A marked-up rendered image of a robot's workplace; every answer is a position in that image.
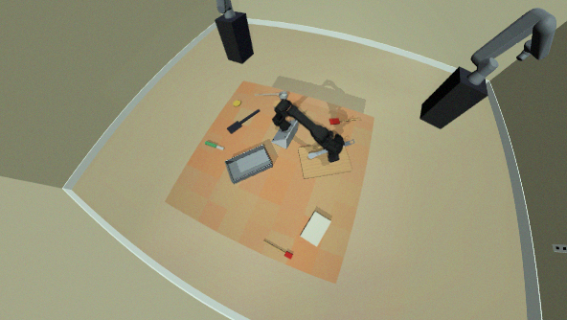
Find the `light brown wooden board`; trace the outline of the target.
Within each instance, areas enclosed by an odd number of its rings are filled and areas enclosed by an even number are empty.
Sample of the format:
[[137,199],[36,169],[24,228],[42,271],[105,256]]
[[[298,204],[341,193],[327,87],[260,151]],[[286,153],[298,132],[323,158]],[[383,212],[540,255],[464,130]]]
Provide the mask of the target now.
[[329,162],[327,152],[312,159],[308,158],[310,153],[322,149],[321,145],[298,148],[304,179],[352,171],[351,161],[345,146],[339,154],[340,160],[335,162]]

